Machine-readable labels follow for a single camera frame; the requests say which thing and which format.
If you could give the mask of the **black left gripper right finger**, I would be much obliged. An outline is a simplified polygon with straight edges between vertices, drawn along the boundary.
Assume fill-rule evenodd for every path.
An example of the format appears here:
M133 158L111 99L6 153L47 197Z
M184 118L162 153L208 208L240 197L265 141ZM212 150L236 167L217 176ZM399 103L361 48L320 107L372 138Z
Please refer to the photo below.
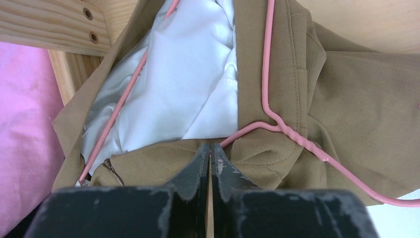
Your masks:
M375 238L365 206L344 190L263 190L223 148L211 147L214 235L217 238Z

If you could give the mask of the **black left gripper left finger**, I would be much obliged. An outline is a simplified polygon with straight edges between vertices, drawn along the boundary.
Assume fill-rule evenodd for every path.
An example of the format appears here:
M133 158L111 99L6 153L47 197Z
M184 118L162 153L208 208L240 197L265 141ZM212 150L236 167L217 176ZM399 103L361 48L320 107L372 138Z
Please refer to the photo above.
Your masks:
M69 187L40 206L27 238L204 238L210 146L161 186Z

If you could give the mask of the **tan brown pleated skirt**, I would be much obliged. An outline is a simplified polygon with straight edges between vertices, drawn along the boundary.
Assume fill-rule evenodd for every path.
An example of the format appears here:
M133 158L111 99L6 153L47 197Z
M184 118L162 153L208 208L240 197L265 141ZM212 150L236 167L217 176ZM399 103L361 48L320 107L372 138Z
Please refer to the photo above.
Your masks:
M53 190L162 185L203 143L263 189L419 207L420 57L315 23L294 0L140 0L54 121Z

